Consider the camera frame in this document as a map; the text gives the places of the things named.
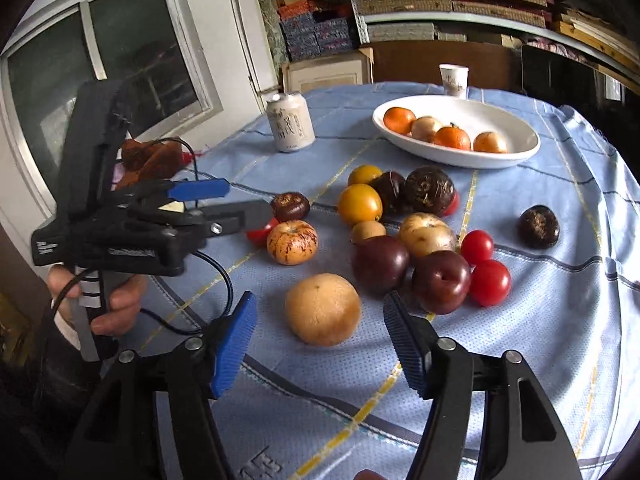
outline window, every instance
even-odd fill
[[[60,0],[12,41],[0,59],[5,125],[50,211],[82,83],[127,80],[130,134],[141,140],[179,133],[222,110],[186,0]]]

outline paper cup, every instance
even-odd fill
[[[466,81],[469,77],[469,67],[460,65],[440,65],[442,86],[446,95],[453,95],[466,99]]]

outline white plate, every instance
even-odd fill
[[[482,132],[497,132],[507,143],[509,153],[467,152],[396,134],[383,122],[385,112],[394,106],[408,108],[418,118],[432,116],[445,125],[453,122],[468,133],[472,144]],[[414,95],[394,99],[376,108],[372,118],[383,135],[398,148],[450,166],[476,170],[508,168],[531,158],[540,149],[540,137],[521,118],[495,106],[457,97]]]

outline window pane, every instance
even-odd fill
[[[94,79],[83,38],[80,13],[75,12],[46,28],[7,60],[24,138],[54,197],[78,88]]]
[[[132,78],[132,136],[197,102],[165,0],[94,0],[90,9],[107,78]]]

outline blue tablecloth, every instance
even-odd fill
[[[261,117],[199,161],[203,172],[232,183],[231,201],[304,193],[314,203],[308,221],[321,241],[316,257],[297,267],[278,266],[242,234],[207,245],[236,291],[252,290],[259,300],[241,372],[212,407],[238,478],[346,480],[363,468],[389,480],[405,478],[431,403],[409,389],[396,364],[381,301],[363,294],[355,334],[329,349],[297,339],[283,305],[287,289],[307,276],[333,272],[353,281],[349,230],[335,212],[337,199],[356,166],[375,164],[407,176],[426,163],[380,139],[370,116],[386,101],[427,93],[442,89],[411,83],[318,89],[306,95],[318,138],[311,147],[277,152]],[[513,290],[500,307],[465,305],[437,317],[434,326],[469,351],[523,352],[564,424],[584,478],[596,479],[640,420],[640,248],[634,236],[640,188],[616,150],[572,108],[503,91],[470,89],[469,98],[523,118],[542,146],[506,170],[444,168],[462,198],[448,223],[457,232],[484,229],[493,236]],[[560,241],[548,251],[526,248],[515,231],[518,216],[539,203],[561,222]],[[188,260],[185,275],[152,281],[144,306],[185,328],[218,316],[225,303],[224,284],[196,258]],[[153,354],[181,339],[141,317],[122,343]],[[482,407],[482,395],[475,394],[461,479],[473,478]]]

